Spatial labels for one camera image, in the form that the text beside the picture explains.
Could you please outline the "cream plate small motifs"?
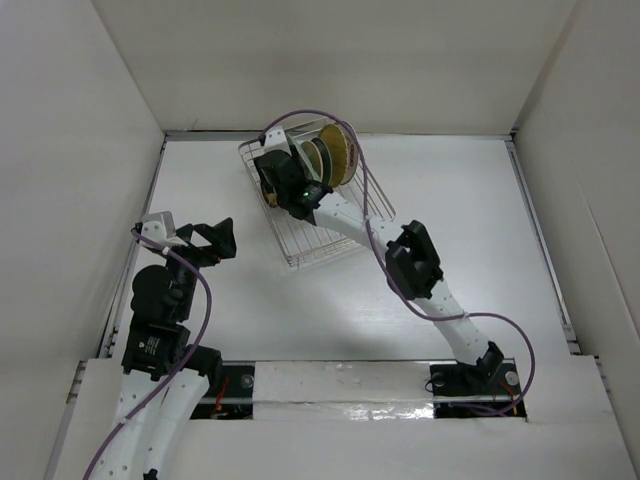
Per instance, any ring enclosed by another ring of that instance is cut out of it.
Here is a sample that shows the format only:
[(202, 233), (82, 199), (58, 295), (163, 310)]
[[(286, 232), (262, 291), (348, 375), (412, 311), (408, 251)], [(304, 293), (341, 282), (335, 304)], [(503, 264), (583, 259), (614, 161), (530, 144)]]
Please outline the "cream plate small motifs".
[(309, 159), (313, 171), (318, 175), (319, 178), (321, 178), (324, 173), (324, 166), (319, 148), (313, 141), (310, 140), (303, 141), (301, 144), (301, 148)]

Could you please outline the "yellow woven bamboo plate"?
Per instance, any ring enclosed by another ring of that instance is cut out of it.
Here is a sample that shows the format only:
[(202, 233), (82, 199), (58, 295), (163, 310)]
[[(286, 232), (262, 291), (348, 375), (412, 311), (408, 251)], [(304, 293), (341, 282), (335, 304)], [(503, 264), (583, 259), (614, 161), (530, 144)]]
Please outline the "yellow woven bamboo plate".
[(346, 167), (347, 145), (344, 133), (337, 124), (325, 125), (319, 133), (319, 138), (327, 145), (332, 158), (332, 175), (329, 185), (341, 185)]

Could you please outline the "yellow black rimmed plate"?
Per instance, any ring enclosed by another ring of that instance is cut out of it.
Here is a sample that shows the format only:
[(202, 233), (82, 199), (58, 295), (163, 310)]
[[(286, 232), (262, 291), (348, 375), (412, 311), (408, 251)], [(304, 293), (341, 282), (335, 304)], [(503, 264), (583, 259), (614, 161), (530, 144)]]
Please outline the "yellow black rimmed plate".
[(270, 208), (278, 208), (279, 205), (278, 205), (278, 199), (277, 199), (277, 192), (270, 185), (270, 183), (267, 181), (266, 177), (263, 175), (262, 172), (259, 173), (259, 178), (260, 178), (261, 194), (265, 203)]

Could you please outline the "blue patterned round plate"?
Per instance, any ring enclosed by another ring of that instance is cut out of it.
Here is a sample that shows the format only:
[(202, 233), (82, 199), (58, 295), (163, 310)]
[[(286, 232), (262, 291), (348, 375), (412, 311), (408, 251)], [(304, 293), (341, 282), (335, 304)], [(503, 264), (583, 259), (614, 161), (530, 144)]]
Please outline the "blue patterned round plate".
[(312, 143), (317, 147), (322, 166), (321, 181), (324, 184), (329, 184), (332, 175), (332, 158), (327, 145), (319, 137), (313, 138)]

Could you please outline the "white plate red characters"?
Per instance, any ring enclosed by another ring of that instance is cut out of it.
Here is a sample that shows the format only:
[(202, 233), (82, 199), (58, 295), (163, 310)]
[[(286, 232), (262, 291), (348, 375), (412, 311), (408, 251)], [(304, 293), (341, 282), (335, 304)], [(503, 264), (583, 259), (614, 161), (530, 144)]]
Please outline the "white plate red characters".
[(343, 124), (340, 124), (339, 127), (344, 133), (344, 136), (346, 139), (346, 145), (347, 145), (347, 160), (346, 160), (345, 173), (341, 181), (341, 185), (346, 185), (352, 180), (352, 178), (357, 172), (358, 163), (359, 163), (359, 153), (351, 135), (351, 131), (353, 130), (352, 125), (348, 122), (344, 122)]

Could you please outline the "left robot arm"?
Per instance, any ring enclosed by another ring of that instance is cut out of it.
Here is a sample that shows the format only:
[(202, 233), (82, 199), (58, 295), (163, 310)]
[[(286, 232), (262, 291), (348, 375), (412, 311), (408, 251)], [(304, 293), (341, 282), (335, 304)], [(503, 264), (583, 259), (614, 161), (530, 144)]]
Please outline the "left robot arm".
[(226, 387), (220, 351), (203, 346), (204, 334), (185, 323), (198, 286), (204, 317), (211, 317), (212, 291), (201, 271), (235, 257), (232, 219), (176, 227), (165, 211), (144, 216), (131, 234), (165, 262), (134, 276), (116, 412), (86, 479), (164, 478), (199, 401)]

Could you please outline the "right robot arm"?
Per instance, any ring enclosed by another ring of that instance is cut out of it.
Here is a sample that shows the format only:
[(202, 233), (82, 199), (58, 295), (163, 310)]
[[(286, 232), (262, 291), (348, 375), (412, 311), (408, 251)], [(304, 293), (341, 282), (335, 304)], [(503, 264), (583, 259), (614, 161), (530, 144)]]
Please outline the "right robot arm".
[(254, 165), (261, 185), (276, 195), (278, 207), (291, 217), (334, 231), (372, 251), (392, 291), (443, 335), (462, 366), (467, 389), (484, 393), (497, 383), (504, 355), (454, 298), (422, 223), (413, 220), (399, 225), (367, 214), (330, 187), (308, 179), (301, 162), (285, 151), (265, 153)]

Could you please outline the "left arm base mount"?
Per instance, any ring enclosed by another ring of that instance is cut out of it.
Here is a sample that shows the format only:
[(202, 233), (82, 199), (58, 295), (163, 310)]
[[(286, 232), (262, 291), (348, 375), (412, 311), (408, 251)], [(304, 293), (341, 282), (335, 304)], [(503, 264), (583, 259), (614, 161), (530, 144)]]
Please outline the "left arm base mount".
[(225, 362), (220, 380), (196, 405), (191, 420), (252, 419), (254, 386), (253, 362)]

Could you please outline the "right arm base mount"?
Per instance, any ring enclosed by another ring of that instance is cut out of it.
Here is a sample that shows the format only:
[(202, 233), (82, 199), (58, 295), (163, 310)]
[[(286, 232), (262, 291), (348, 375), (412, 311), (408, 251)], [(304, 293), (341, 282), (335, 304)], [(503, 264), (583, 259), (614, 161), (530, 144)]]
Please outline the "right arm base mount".
[(424, 389), (433, 396), (436, 419), (471, 419), (494, 416), (521, 394), (515, 363), (508, 359), (488, 383), (472, 384), (457, 363), (429, 365)]

